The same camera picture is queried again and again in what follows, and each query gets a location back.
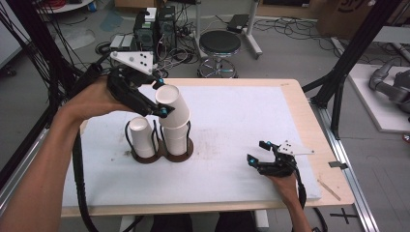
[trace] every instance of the white board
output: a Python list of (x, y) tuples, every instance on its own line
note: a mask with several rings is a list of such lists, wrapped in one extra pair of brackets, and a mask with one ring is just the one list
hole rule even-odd
[[(409, 132), (410, 123), (408, 118), (410, 114), (401, 111), (386, 95), (373, 91), (368, 87), (371, 75), (379, 68), (380, 66), (356, 65), (349, 74), (353, 86), (373, 123), (380, 131)], [(393, 85), (395, 75), (408, 69), (408, 67), (392, 67), (384, 82)]]
[[(277, 87), (179, 87), (191, 111), (190, 159), (151, 164), (127, 155), (125, 124), (135, 113), (114, 112), (89, 120), (82, 135), (87, 202), (90, 206), (280, 201), (273, 184), (248, 166), (247, 154), (274, 161), (259, 140), (300, 143)], [(154, 97), (150, 88), (140, 88)], [(152, 122), (155, 117), (149, 116)], [(306, 156), (297, 157), (307, 199), (321, 197)], [(63, 206), (76, 206), (72, 167)]]

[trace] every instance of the stool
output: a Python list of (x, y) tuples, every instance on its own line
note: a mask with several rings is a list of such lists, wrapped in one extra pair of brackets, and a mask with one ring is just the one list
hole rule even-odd
[(201, 63), (197, 70), (198, 77), (238, 78), (235, 66), (223, 59), (238, 53), (241, 40), (227, 31), (211, 31), (199, 39), (200, 49), (210, 57)]

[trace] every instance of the electronic device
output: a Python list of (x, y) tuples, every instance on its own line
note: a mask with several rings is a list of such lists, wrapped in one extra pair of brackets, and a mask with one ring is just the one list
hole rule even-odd
[(132, 51), (136, 50), (133, 35), (115, 36), (109, 45), (111, 51)]
[(147, 8), (145, 21), (155, 21), (157, 18), (157, 8)]
[(226, 30), (241, 33), (242, 29), (247, 25), (249, 19), (249, 14), (235, 14), (229, 21)]
[(158, 23), (161, 33), (161, 44), (168, 50), (177, 47), (175, 32), (175, 7), (163, 7), (159, 11)]
[(136, 49), (139, 51), (153, 51), (157, 55), (157, 59), (159, 48), (158, 21), (146, 21), (146, 13), (146, 10), (142, 10), (138, 13), (138, 15), (135, 18), (135, 25), (133, 26), (133, 35), (135, 37)]

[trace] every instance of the metal frame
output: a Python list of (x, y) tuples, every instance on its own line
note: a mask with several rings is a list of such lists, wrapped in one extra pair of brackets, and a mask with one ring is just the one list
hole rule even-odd
[(20, 182), (21, 178), (23, 177), (24, 173), (26, 172), (27, 168), (33, 161), (34, 157), (37, 154), (37, 151), (40, 148), (40, 144), (45, 139), (45, 135), (47, 134), (48, 130), (43, 129), (40, 131), (37, 138), (33, 141), (31, 147), (28, 149), (25, 156), (19, 161), (19, 165), (15, 168), (13, 174), (8, 179), (8, 182), (1, 188), (0, 191), (0, 216), (3, 215), (3, 212), (7, 208), (7, 203), (10, 200), (15, 188), (17, 187), (18, 183)]
[(353, 195), (355, 196), (355, 207), (359, 215), (362, 227), (367, 232), (376, 232), (379, 231), (376, 221), (371, 213), (370, 208), (367, 205), (365, 195), (359, 185), (359, 181), (356, 178), (356, 175), (353, 171), (352, 165), (350, 164), (349, 158), (347, 157), (346, 152), (344, 151), (341, 141), (335, 137), (333, 134), (330, 125), (331, 125), (331, 116), (327, 109), (312, 106), (312, 109), (316, 111), (319, 115), (318, 120), (323, 126), (323, 131), (328, 138), (328, 142), (331, 145), (335, 157), (341, 163), (346, 163), (349, 168), (343, 169), (342, 172), (346, 177), (347, 183), (352, 189)]
[(338, 59), (334, 68), (325, 76), (302, 88), (304, 92), (308, 92), (318, 86), (322, 86), (317, 95), (311, 99), (313, 104), (321, 108), (326, 108), (329, 100), (335, 96), (331, 130), (336, 139), (339, 139), (338, 123), (344, 81), (400, 2), (400, 0), (378, 0), (350, 44), (346, 47), (346, 50)]

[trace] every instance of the paper cup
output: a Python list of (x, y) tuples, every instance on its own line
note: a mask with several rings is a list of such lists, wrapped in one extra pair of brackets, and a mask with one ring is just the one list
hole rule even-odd
[(183, 136), (177, 139), (165, 138), (166, 149), (174, 156), (183, 155), (187, 152), (187, 136)]
[(177, 128), (177, 129), (163, 128), (163, 136), (165, 138), (170, 138), (170, 139), (187, 137), (187, 132), (188, 132), (188, 125), (183, 125), (182, 127)]
[(132, 135), (132, 146), (142, 158), (149, 158), (156, 153), (153, 147), (151, 134), (152, 129), (148, 120), (144, 117), (136, 117), (130, 121), (129, 128)]
[(162, 85), (157, 90), (155, 99), (157, 103), (167, 104), (175, 108), (166, 118), (160, 118), (160, 124), (164, 128), (180, 128), (190, 120), (190, 110), (176, 86)]

